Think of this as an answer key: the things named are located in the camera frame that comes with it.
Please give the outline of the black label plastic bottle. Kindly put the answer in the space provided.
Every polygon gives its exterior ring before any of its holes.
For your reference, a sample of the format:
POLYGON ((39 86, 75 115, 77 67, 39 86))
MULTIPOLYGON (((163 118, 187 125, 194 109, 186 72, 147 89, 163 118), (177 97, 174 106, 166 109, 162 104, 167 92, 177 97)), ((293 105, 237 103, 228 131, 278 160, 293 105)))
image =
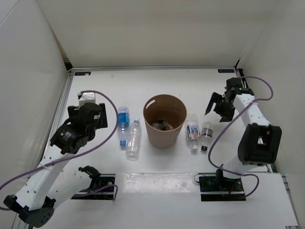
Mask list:
POLYGON ((201 151, 207 152, 213 137, 211 122, 204 122, 201 130, 201 151))

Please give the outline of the orange blue label bottle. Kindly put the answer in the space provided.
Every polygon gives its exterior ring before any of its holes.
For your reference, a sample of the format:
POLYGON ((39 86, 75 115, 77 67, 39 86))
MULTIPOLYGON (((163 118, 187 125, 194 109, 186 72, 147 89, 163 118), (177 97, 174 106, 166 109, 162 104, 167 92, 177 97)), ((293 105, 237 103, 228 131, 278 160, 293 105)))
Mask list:
POLYGON ((196 114, 188 114, 186 118, 186 137, 187 144, 192 153, 197 153, 200 142, 200 130, 198 117, 196 114))

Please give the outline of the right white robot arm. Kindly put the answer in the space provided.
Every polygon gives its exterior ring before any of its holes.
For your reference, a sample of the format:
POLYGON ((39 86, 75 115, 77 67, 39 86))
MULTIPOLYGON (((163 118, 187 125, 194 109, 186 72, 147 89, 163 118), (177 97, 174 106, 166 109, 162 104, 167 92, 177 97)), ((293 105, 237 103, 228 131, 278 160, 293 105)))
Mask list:
POLYGON ((250 88, 243 87, 240 78, 226 81, 224 94, 213 93, 205 110, 214 111, 221 122, 232 125, 241 118, 245 131, 230 162, 217 166, 214 186, 226 190, 249 170, 276 161, 282 129, 272 125, 258 107, 258 98, 250 88))

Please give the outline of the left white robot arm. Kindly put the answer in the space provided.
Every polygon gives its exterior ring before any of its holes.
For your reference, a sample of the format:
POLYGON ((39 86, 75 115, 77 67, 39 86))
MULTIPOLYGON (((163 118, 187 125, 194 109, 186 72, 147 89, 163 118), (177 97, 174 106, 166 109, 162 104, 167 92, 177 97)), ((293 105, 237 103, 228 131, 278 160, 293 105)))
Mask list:
POLYGON ((62 187, 53 185, 69 158, 94 139, 97 129, 108 126, 104 103, 69 106, 68 114, 68 119, 50 140, 50 146, 55 149, 43 157, 42 165, 31 172, 31 177, 21 190, 4 199, 8 209, 35 228, 44 226, 55 209, 79 191, 94 191, 100 186, 101 174, 92 166, 80 167, 62 187))

